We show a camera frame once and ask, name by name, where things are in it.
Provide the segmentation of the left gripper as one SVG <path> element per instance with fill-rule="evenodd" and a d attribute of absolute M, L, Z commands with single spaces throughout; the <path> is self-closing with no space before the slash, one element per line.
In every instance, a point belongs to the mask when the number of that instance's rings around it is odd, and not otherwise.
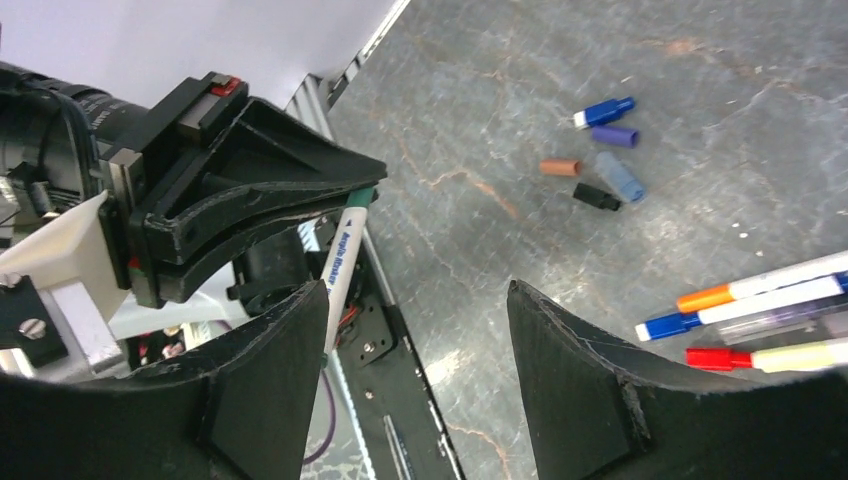
<path fill-rule="evenodd" d="M 1 172 L 33 214 L 106 193 L 100 219 L 117 285 L 160 308 L 377 185 L 387 166 L 249 99 L 234 76 L 187 78 L 145 108 L 3 63 Z"/>

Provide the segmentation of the green capped marker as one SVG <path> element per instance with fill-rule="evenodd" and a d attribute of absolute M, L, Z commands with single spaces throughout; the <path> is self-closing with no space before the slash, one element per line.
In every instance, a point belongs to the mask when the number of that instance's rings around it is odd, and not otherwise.
<path fill-rule="evenodd" d="M 323 361 L 326 362 L 335 347 L 336 336 L 353 271 L 358 258 L 365 230 L 369 205 L 374 198 L 374 188 L 368 187 L 352 192 L 347 199 L 330 245 L 322 270 L 329 301 Z"/>

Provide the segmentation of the blue capped marker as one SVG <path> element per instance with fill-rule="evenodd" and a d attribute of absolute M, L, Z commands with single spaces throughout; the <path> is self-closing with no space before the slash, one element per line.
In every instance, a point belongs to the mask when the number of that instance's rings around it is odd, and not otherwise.
<path fill-rule="evenodd" d="M 846 292 L 847 272 L 844 271 L 693 313 L 661 316 L 640 323 L 634 329 L 640 341 L 657 340 L 679 335 L 702 325 L 835 297 Z"/>

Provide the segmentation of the orange capped marker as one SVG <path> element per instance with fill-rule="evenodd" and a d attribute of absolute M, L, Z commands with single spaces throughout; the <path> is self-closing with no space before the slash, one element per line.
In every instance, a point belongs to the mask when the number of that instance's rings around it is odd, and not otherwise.
<path fill-rule="evenodd" d="M 676 307 L 681 313 L 697 312 L 846 270 L 847 251 L 842 251 L 681 296 Z"/>

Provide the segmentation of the brown cap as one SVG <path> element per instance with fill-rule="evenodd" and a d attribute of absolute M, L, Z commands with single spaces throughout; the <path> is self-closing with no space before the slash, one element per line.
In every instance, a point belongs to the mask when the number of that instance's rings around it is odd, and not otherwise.
<path fill-rule="evenodd" d="M 559 177 L 578 177 L 582 162 L 568 158 L 547 158 L 539 163 L 539 171 L 544 175 Z"/>

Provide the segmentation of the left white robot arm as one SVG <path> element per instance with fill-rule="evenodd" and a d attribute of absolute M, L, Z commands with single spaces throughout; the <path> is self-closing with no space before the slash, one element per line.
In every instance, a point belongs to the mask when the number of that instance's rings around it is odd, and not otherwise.
<path fill-rule="evenodd" d="M 183 80 L 154 107 L 1 67 L 1 177 L 36 232 L 85 205 L 98 279 L 140 305 L 183 303 L 220 267 L 258 314 L 310 279 L 298 226 L 371 197 L 386 165 L 327 140 L 241 79 Z"/>

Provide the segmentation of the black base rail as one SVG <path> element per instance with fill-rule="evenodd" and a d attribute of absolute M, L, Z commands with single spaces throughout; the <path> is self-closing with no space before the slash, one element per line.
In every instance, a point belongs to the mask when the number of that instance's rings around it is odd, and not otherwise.
<path fill-rule="evenodd" d="M 463 469 L 371 236 L 362 234 L 331 358 L 371 479 L 461 479 Z"/>

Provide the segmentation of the red capped marker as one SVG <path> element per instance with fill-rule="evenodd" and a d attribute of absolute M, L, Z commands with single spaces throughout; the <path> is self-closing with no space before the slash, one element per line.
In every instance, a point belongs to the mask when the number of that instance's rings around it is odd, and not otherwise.
<path fill-rule="evenodd" d="M 686 364 L 717 372 L 742 369 L 764 373 L 820 371 L 847 364 L 847 338 L 744 352 L 731 348 L 688 348 Z"/>

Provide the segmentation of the light blue cap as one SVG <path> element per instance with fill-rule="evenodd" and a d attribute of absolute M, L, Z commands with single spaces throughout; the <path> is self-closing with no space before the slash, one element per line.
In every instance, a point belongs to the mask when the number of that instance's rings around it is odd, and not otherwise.
<path fill-rule="evenodd" d="M 612 153 L 599 152 L 594 159 L 594 170 L 598 177 L 623 201 L 638 203 L 646 196 L 639 180 Z"/>

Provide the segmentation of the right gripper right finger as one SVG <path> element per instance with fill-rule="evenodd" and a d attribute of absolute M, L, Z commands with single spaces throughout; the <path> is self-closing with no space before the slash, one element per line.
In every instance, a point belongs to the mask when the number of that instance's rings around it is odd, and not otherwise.
<path fill-rule="evenodd" d="M 507 310 L 542 479 L 843 479 L 847 378 L 771 386 L 696 370 L 515 280 Z"/>

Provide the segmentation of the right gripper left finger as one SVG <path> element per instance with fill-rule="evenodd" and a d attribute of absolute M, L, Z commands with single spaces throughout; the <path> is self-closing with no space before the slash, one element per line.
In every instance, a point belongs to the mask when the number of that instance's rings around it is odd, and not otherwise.
<path fill-rule="evenodd" d="M 1 378 L 5 479 L 296 479 L 322 367 L 325 285 L 116 379 Z"/>

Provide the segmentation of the purple cap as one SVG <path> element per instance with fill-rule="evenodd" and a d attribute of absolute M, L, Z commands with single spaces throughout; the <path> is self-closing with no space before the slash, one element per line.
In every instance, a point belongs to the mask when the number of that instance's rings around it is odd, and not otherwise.
<path fill-rule="evenodd" d="M 640 138 L 638 130 L 626 127 L 600 125 L 591 128 L 590 132 L 596 142 L 629 149 L 635 148 Z"/>

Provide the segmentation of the clear barrel pen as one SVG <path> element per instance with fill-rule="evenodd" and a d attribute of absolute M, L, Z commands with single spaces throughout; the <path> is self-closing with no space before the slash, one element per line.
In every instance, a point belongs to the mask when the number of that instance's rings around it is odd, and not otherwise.
<path fill-rule="evenodd" d="M 719 322 L 718 337 L 727 345 L 806 328 L 814 321 L 847 312 L 847 295 L 811 300 Z"/>

